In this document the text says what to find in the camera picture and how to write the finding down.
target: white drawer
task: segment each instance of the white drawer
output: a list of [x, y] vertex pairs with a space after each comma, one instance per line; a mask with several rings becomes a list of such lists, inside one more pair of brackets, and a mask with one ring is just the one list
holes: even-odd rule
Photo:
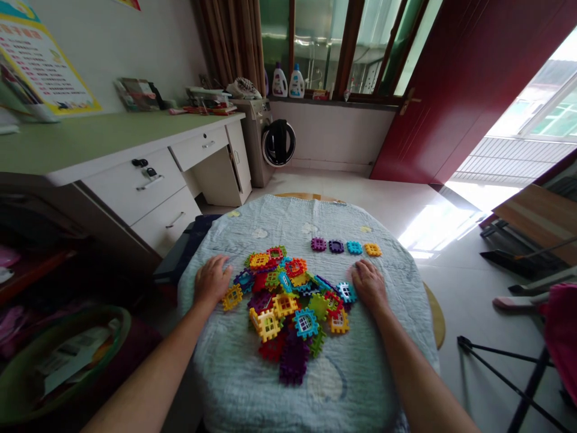
[[84, 184], [129, 226], [185, 186], [185, 180], [168, 148], [144, 156], [135, 155], [134, 158], [146, 159], [146, 168], [154, 168], [163, 178], [157, 179], [146, 189], [139, 190], [138, 188], [146, 187], [151, 180], [143, 173], [145, 169], [135, 167], [127, 161], [82, 179]]
[[190, 190], [184, 187], [131, 228], [144, 242], [165, 257], [186, 226], [200, 214]]
[[227, 144], [227, 130], [223, 126], [174, 144], [170, 149], [180, 169], [186, 171]]

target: drawer handle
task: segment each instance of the drawer handle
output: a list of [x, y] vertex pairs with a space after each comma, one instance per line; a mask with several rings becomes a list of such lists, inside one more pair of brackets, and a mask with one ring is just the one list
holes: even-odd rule
[[159, 177], [157, 177], [156, 179], [154, 179], [152, 182], [148, 182], [146, 185], [144, 186], [139, 186], [136, 188], [137, 191], [144, 191], [145, 189], [149, 189], [151, 186], [159, 183], [161, 180], [164, 180], [164, 176], [160, 175]]
[[177, 222], [180, 218], [182, 218], [183, 216], [185, 216], [185, 215], [186, 215], [186, 214], [185, 214], [184, 212], [181, 212], [180, 215], [176, 217], [176, 220], [174, 220], [170, 226], [166, 226], [166, 228], [167, 228], [167, 229], [173, 228], [174, 225], [176, 224], [176, 222]]

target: laundry detergent bottle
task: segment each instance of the laundry detergent bottle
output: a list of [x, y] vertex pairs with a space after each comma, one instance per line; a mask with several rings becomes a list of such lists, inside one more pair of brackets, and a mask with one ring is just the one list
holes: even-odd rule
[[281, 63], [276, 62], [275, 76], [272, 80], [272, 94], [274, 96], [287, 97], [289, 94], [289, 85], [287, 77], [281, 69]]
[[288, 84], [288, 95], [290, 97], [305, 97], [305, 81], [302, 79], [299, 64], [295, 63], [295, 70], [290, 75], [290, 83]]

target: hand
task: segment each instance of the hand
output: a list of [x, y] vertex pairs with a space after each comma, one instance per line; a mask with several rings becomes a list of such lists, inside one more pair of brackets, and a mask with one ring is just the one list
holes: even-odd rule
[[209, 258], [198, 270], [194, 283], [194, 305], [207, 305], [212, 311], [224, 298], [233, 273], [233, 267], [230, 265], [224, 272], [222, 271], [222, 266], [227, 260], [228, 256], [219, 254]]
[[362, 302], [374, 315], [382, 309], [387, 309], [385, 279], [383, 274], [368, 260], [356, 262], [353, 269], [353, 284]]

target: shelf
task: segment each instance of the shelf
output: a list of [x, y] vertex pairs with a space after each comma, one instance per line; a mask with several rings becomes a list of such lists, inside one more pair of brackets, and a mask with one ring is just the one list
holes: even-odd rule
[[70, 247], [43, 253], [23, 253], [18, 263], [10, 267], [14, 276], [0, 284], [0, 306], [75, 255], [76, 249]]

